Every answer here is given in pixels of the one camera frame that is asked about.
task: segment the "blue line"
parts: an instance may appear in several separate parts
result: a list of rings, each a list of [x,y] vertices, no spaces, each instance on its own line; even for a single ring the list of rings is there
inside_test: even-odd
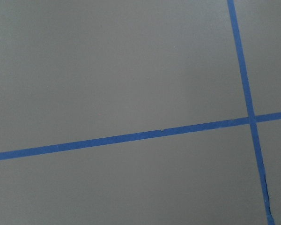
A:
[[[175,127],[175,128],[165,129],[163,131],[154,130],[154,131],[147,131],[147,132],[141,132],[135,134],[98,138],[98,139],[92,139],[87,141],[71,142],[71,143],[49,145],[44,147],[37,147],[37,148],[30,148],[30,149],[23,149],[23,150],[0,152],[0,160],[35,156],[35,155],[54,153],[59,151],[89,148],[89,147],[95,147],[95,146],[101,146],[107,144],[131,142],[131,141],[137,141],[137,140],[148,139],[148,138],[185,134],[190,132],[198,132],[198,131],[211,130],[217,128],[227,128],[227,127],[239,126],[244,124],[249,124],[248,117],[239,118],[235,120],[223,120],[218,122],[202,123],[202,124],[190,125],[185,127]]]
[[[238,64],[239,64],[240,74],[241,74],[242,83],[243,83],[244,98],[245,98],[247,112],[248,112],[248,116],[249,116],[251,135],[252,135],[252,139],[253,139],[255,156],[256,156],[257,166],[258,166],[258,171],[259,171],[259,176],[260,176],[263,200],[264,200],[264,205],[265,205],[265,209],[266,209],[267,223],[268,223],[268,225],[274,225],[275,222],[274,222],[274,218],[271,214],[269,196],[268,196],[268,191],[267,191],[266,171],[265,171],[264,164],[263,164],[261,146],[259,143],[258,129],[257,129],[257,124],[256,124],[256,119],[255,119],[255,113],[254,113],[254,108],[253,108],[249,80],[248,80],[248,76],[247,76],[247,69],[246,69],[246,64],[245,64],[245,59],[244,59],[242,41],[240,38],[240,32],[239,32],[238,23],[237,23],[237,16],[236,16],[236,12],[235,12],[234,1],[227,0],[227,2],[228,2],[230,20],[231,20],[233,36],[234,36],[234,41],[235,41],[235,46],[236,46],[236,51],[237,51]]]
[[[256,116],[257,122],[265,122],[265,121],[271,121],[271,120],[281,120],[281,112],[266,114],[266,115],[260,115]]]

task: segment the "floor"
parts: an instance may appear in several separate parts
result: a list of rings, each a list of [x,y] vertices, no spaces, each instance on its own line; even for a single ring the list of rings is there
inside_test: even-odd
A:
[[[281,225],[281,0],[0,0],[0,225]]]

